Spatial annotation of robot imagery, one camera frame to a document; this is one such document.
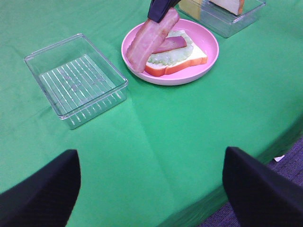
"green tablecloth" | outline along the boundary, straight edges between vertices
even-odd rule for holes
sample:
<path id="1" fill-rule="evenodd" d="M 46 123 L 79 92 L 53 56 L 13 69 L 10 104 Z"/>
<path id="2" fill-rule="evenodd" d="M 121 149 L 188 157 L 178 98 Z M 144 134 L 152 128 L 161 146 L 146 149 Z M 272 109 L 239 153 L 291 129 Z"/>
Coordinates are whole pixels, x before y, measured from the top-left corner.
<path id="1" fill-rule="evenodd" d="M 124 36 L 149 0 L 0 2 L 0 192 L 68 148 L 82 185 L 68 226 L 191 226 L 225 201 L 224 151 L 268 162 L 303 128 L 303 1 L 268 1 L 259 21 L 228 39 L 192 83 L 164 87 L 125 66 Z M 69 130 L 23 58 L 84 33 L 129 79 L 128 99 Z"/>

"bacon slice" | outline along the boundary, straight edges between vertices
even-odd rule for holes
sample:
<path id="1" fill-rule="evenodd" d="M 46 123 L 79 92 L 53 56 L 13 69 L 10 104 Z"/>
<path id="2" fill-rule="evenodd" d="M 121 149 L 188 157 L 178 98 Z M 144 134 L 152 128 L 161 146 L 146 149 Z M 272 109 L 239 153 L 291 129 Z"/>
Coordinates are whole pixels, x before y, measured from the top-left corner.
<path id="1" fill-rule="evenodd" d="M 126 51 L 126 57 L 136 72 L 143 72 L 149 56 L 164 42 L 169 31 L 179 21 L 175 8 L 170 8 L 160 23 L 147 19 Z"/>
<path id="2" fill-rule="evenodd" d="M 182 36 L 168 37 L 165 38 L 164 42 L 152 53 L 162 53 L 186 46 L 187 43 Z"/>

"pink plate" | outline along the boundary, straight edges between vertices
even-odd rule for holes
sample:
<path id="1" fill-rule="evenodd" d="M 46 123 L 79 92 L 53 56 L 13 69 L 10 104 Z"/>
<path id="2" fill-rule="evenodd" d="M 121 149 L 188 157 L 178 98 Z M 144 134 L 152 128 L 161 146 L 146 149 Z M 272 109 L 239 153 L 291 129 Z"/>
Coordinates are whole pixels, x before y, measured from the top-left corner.
<path id="1" fill-rule="evenodd" d="M 214 37 L 214 35 L 208 31 L 205 27 L 185 19 L 180 19 L 172 30 L 185 30 L 185 32 L 191 37 L 191 39 L 195 42 L 197 46 L 201 48 L 201 50 L 206 53 L 208 56 L 208 60 L 206 64 L 203 65 L 197 65 L 197 66 L 191 66 L 188 68 L 185 68 L 179 72 L 175 72 L 173 74 L 169 75 L 163 75 L 161 77 L 155 77 L 147 72 L 143 73 L 137 73 L 134 72 L 129 61 L 126 58 L 126 50 L 128 46 L 133 41 L 137 31 L 142 26 L 143 23 L 137 25 L 134 27 L 124 38 L 122 42 L 121 47 L 121 53 L 124 62 L 126 63 L 129 70 L 135 74 L 137 77 L 153 83 L 153 84 L 159 84 L 159 85 L 180 85 L 180 84 L 186 84 L 189 82 L 192 82 L 196 79 L 199 79 L 204 74 L 206 74 L 213 64 L 216 62 L 218 55 L 219 55 L 219 44 Z"/>

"white paper scrap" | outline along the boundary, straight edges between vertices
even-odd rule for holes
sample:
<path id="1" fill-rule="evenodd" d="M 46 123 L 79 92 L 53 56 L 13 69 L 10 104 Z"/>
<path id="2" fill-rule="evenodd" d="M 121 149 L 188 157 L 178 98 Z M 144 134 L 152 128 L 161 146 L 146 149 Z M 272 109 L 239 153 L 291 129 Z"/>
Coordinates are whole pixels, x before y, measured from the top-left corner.
<path id="1" fill-rule="evenodd" d="M 280 156 L 280 157 L 275 157 L 274 160 L 275 160 L 276 162 L 278 162 L 278 161 L 280 161 L 282 158 L 284 158 L 284 156 L 285 156 L 285 155 L 282 155 L 282 156 Z"/>

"clear plastic container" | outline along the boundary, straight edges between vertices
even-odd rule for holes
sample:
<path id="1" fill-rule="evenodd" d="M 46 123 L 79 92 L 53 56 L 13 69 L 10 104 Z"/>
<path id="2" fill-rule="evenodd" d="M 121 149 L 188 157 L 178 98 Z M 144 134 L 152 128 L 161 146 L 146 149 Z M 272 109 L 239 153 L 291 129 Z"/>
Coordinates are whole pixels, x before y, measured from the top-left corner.
<path id="1" fill-rule="evenodd" d="M 126 100 L 127 79 L 83 34 L 36 51 L 24 61 L 70 129 Z"/>
<path id="2" fill-rule="evenodd" d="M 178 9 L 200 24 L 228 38 L 254 23 L 260 17 L 265 0 L 245 0 L 243 13 L 233 13 L 215 5 L 209 0 L 182 0 Z"/>

